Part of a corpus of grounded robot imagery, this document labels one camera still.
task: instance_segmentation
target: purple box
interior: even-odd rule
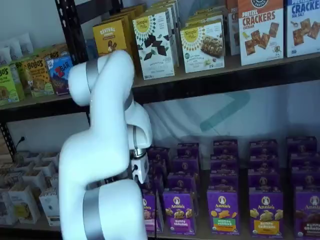
[[[251,141],[249,143],[250,156],[252,155],[278,155],[278,143],[275,139]]]
[[[206,195],[211,232],[239,235],[240,216],[236,189],[233,186],[209,186]]]
[[[158,192],[154,194],[154,191],[142,190],[143,194],[143,215],[145,228],[148,233],[155,232],[155,222],[156,222],[156,231],[162,233],[164,230],[164,217],[162,214],[162,209],[159,201]]]
[[[171,233],[180,235],[196,234],[194,214],[195,195],[187,189],[166,188],[163,193],[166,223]]]
[[[282,239],[283,193],[278,187],[250,187],[250,232],[253,237]]]
[[[320,239],[320,188],[295,188],[294,235],[297,240]]]
[[[235,155],[238,156],[238,141],[236,139],[213,141],[214,155]]]

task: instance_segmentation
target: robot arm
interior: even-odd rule
[[[141,191],[133,180],[86,191],[88,184],[124,172],[129,149],[151,145],[148,114],[131,94],[133,79],[132,59],[121,50],[76,65],[69,73],[70,94],[78,105],[90,105],[91,125],[71,136],[60,154],[59,207],[66,240],[147,239]],[[147,156],[136,164],[133,174],[143,182]]]

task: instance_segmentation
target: white box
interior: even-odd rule
[[[50,226],[60,226],[59,199],[55,188],[48,188],[41,193],[40,202]]]
[[[320,52],[320,3],[318,0],[286,1],[286,55]]]
[[[0,225],[13,225],[17,221],[8,189],[0,188]]]
[[[283,0],[238,0],[241,65],[284,57]]]
[[[38,221],[40,212],[30,186],[17,183],[9,190],[9,196],[20,223],[35,224]]]

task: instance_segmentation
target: snack box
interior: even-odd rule
[[[56,95],[69,93],[68,78],[73,63],[70,55],[50,59],[46,62],[51,83]]]
[[[0,105],[25,99],[17,67],[14,63],[0,66]]]
[[[181,42],[186,73],[225,67],[225,43],[220,20],[183,28]]]
[[[21,224],[35,224],[40,218],[40,212],[31,187],[16,183],[8,193],[14,207],[14,214],[19,222]]]
[[[238,194],[234,186],[209,186],[206,192],[213,234],[239,235]]]
[[[174,37],[165,8],[148,11],[133,20],[144,80],[175,75]]]
[[[144,215],[144,223],[145,223],[146,231],[148,233],[154,233],[155,222],[156,222],[157,233],[162,233],[164,230],[165,223],[164,223],[164,216],[162,213],[158,192],[143,189],[142,196],[143,196],[143,209],[144,209],[143,215]]]
[[[49,226],[60,226],[60,210],[57,190],[48,188],[39,196]]]
[[[240,54],[238,0],[226,0],[231,55]]]
[[[238,0],[241,65],[284,57],[284,2]]]
[[[284,238],[284,196],[279,187],[250,187],[249,209],[253,237]]]
[[[188,189],[166,188],[164,190],[166,224],[172,234],[196,234],[194,199],[195,195]]]
[[[294,235],[297,240],[320,239],[320,188],[296,186],[294,191]]]
[[[286,0],[286,55],[320,52],[318,0]]]

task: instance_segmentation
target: cracker image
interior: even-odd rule
[[[261,42],[258,45],[260,48],[266,49],[270,40],[270,35],[263,33],[261,36]]]
[[[255,44],[252,40],[245,41],[244,44],[245,44],[245,50],[246,50],[247,56],[254,54],[256,52]]]
[[[311,30],[308,33],[308,37],[312,39],[317,39],[319,30],[320,30],[320,22],[314,21],[312,24]]]
[[[272,22],[269,29],[269,35],[273,38],[276,38],[278,29],[279,29],[279,23]]]
[[[260,42],[261,42],[260,31],[259,30],[253,31],[251,33],[251,38],[252,38],[253,44],[255,46],[260,44]]]
[[[301,21],[300,24],[301,24],[302,35],[308,34],[311,30],[310,18],[307,18],[307,19]]]

